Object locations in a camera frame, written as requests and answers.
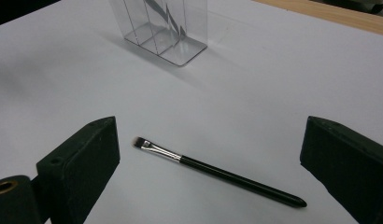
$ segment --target brush bristles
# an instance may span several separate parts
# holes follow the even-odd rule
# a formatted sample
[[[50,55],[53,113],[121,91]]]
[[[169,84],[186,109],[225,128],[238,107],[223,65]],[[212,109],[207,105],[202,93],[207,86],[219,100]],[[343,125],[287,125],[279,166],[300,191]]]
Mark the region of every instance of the brush bristles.
[[[145,138],[137,137],[134,140],[134,147],[142,148],[142,146],[145,144],[145,142],[146,142]]]

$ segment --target acrylic box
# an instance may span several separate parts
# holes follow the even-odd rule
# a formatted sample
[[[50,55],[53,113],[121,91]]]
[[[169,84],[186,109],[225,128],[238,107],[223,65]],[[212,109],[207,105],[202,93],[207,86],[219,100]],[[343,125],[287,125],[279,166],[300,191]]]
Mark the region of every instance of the acrylic box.
[[[207,46],[207,0],[110,0],[124,39],[170,63]]]

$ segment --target black brush handle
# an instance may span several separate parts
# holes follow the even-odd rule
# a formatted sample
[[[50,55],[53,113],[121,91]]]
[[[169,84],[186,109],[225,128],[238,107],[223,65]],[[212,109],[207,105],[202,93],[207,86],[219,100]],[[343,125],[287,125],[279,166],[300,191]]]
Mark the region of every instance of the black brush handle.
[[[195,159],[189,158],[187,156],[182,156],[179,160],[180,163],[187,165],[189,167],[192,167],[194,169],[197,169],[199,171],[202,171],[204,173],[213,175],[215,177],[218,177],[222,180],[225,180],[226,182],[229,182],[231,184],[237,185],[238,187],[241,187],[243,189],[247,189],[249,191],[252,191],[254,193],[261,194],[267,198],[276,200],[278,202],[290,205],[292,207],[306,207],[307,203],[294,195],[291,195],[289,193],[286,193],[284,191],[281,191],[279,189],[273,189],[271,187],[265,186],[264,184],[255,182],[253,180],[244,178],[240,175],[235,175],[230,172],[221,170],[220,168],[217,168],[215,166],[208,165],[206,163],[203,163],[201,161],[197,161]]]

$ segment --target silver metal ferrule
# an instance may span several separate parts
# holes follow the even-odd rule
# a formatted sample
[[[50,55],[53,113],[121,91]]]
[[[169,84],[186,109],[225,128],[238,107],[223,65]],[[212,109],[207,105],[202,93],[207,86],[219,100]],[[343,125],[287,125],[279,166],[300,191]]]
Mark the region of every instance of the silver metal ferrule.
[[[145,142],[141,148],[146,150],[146,151],[152,152],[154,154],[166,157],[167,159],[171,159],[171,160],[177,161],[177,162],[179,162],[180,158],[182,157],[182,155],[177,154],[176,152],[173,152],[173,151],[168,150],[166,148],[159,147],[159,146],[151,143],[148,140],[145,140]]]

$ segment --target makeup brush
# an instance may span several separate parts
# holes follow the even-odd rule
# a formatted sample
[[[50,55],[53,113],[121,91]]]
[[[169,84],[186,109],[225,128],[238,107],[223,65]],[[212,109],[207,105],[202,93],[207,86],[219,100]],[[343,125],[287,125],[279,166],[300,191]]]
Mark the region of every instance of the makeup brush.
[[[149,140],[146,140],[141,137],[137,137],[134,140],[134,147],[140,148],[142,150],[152,152],[157,155],[166,157],[167,159],[177,161],[183,165],[189,166],[196,170],[199,170],[203,173],[213,175],[217,178],[220,178],[226,182],[234,184],[240,188],[247,189],[254,193],[261,194],[267,198],[273,199],[280,203],[287,204],[292,207],[306,207],[307,203],[294,195],[281,191],[279,189],[273,189],[271,187],[265,186],[264,184],[255,182],[253,180],[247,179],[240,175],[235,175],[230,172],[221,170],[215,166],[208,165],[201,161],[189,158],[187,156],[180,155],[176,152],[170,151],[166,148],[159,147]]]

